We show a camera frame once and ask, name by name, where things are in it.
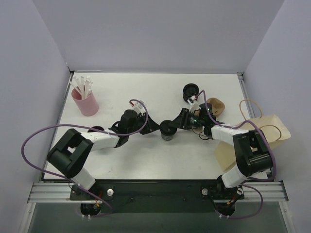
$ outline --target pink pen holder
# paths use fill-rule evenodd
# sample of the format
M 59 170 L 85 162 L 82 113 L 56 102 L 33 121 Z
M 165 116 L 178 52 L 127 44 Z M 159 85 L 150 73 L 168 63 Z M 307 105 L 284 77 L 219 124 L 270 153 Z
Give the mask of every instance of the pink pen holder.
M 86 117 L 90 117 L 98 112 L 98 103 L 95 100 L 93 92 L 84 100 L 81 99 L 81 95 L 75 89 L 72 90 L 71 96 L 73 100 L 76 102 L 78 108 L 80 109 L 81 113 Z

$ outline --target brown paper bag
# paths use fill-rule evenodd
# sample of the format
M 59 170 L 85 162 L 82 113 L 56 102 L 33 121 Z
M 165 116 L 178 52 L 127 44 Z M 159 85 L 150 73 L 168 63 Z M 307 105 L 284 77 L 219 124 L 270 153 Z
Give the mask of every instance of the brown paper bag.
M 260 107 L 258 105 L 257 107 L 260 110 L 261 116 L 257 118 L 252 118 L 249 120 L 254 122 L 258 126 L 258 128 L 262 130 L 271 149 L 278 147 L 282 142 L 284 142 L 286 139 L 291 137 L 290 132 L 284 126 L 284 124 L 282 123 L 280 118 L 278 118 L 277 115 L 273 114 L 273 115 L 263 116 Z M 250 124 L 244 124 L 241 127 L 241 129 L 253 130 L 254 127 Z M 231 169 L 236 164 L 234 148 L 232 145 L 228 143 L 220 142 L 216 150 L 214 151 L 214 154 L 223 171 Z

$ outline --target lavender wall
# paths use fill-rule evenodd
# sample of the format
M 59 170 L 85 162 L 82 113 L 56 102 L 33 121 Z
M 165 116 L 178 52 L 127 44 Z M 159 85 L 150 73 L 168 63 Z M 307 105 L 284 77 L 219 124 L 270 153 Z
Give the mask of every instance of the lavender wall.
M 71 70 L 244 71 L 284 0 L 34 0 Z
M 285 0 L 245 72 L 249 96 L 292 138 L 276 150 L 297 232 L 310 232 L 311 1 Z
M 0 2 L 0 228 L 17 232 L 38 173 L 21 158 L 23 140 L 54 124 L 60 113 L 69 70 L 31 0 Z M 26 148 L 43 166 L 53 132 Z

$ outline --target string handle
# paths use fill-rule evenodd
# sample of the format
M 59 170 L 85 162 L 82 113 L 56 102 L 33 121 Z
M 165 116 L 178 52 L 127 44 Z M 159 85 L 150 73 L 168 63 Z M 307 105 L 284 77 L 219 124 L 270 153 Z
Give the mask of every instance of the string handle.
M 246 120 L 246 117 L 245 117 L 245 115 L 244 115 L 244 113 L 243 113 L 243 111 L 242 111 L 242 108 L 241 108 L 241 104 L 242 104 L 242 102 L 244 102 L 244 101 L 250 101 L 250 102 L 252 102 L 253 104 L 255 104 L 255 105 L 257 106 L 257 108 L 259 109 L 259 111 L 260 111 L 260 117 L 259 117 L 259 118 L 262 118 L 263 114 L 262 114 L 262 110 L 261 110 L 261 108 L 259 107 L 259 105 L 258 105 L 255 101 L 253 101 L 253 100 L 251 100 L 251 99 L 245 99 L 245 100 L 241 100 L 241 102 L 239 103 L 240 112 L 241 112 L 241 114 L 242 114 L 244 120 Z
M 276 128 L 280 132 L 280 137 L 276 141 L 278 141 L 282 137 L 282 131 L 275 125 L 263 125 L 263 126 L 260 127 L 260 129 L 263 128 L 263 127 L 266 127 L 266 126 L 272 126 L 272 127 Z

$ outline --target white table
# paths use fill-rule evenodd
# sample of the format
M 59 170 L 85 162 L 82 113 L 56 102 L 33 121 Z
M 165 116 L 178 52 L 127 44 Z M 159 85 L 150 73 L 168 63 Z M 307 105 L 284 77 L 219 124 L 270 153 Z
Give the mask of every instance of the white table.
M 207 98 L 216 97 L 225 104 L 225 110 L 217 118 L 226 123 L 237 124 L 243 120 L 239 102 L 244 99 L 237 75 L 233 74 L 136 74 L 136 73 L 79 73 L 91 76 L 92 90 L 99 104 L 94 116 L 83 116 L 71 97 L 72 87 L 61 115 L 60 124 L 84 126 L 100 125 L 109 128 L 118 121 L 130 99 L 145 102 L 150 117 L 160 124 L 175 119 L 183 107 L 183 87 L 195 83 L 205 90 Z M 198 99 L 203 103 L 203 95 Z M 249 117 L 245 102 L 242 109 Z M 57 130 L 57 142 L 68 128 Z M 85 168 L 96 179 L 216 179 L 223 174 L 213 151 L 218 141 L 201 140 L 191 131 L 178 130 L 172 141 L 164 141 L 160 131 L 147 135 L 136 134 L 120 148 L 108 148 L 91 152 Z M 59 173 L 47 163 L 47 170 Z M 45 174 L 45 179 L 59 179 Z

